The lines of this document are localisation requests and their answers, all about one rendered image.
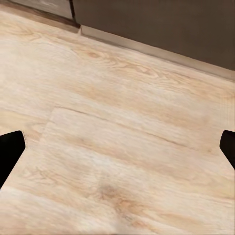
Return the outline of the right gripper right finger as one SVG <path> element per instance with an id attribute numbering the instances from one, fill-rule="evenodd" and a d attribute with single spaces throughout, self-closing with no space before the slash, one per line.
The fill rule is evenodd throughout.
<path id="1" fill-rule="evenodd" d="M 235 169 L 235 132 L 224 130 L 219 147 Z"/>

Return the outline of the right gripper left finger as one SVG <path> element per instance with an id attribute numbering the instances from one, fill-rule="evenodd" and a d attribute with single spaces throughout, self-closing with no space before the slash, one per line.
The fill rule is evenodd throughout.
<path id="1" fill-rule="evenodd" d="M 25 150 L 21 130 L 0 136 L 0 189 Z"/>

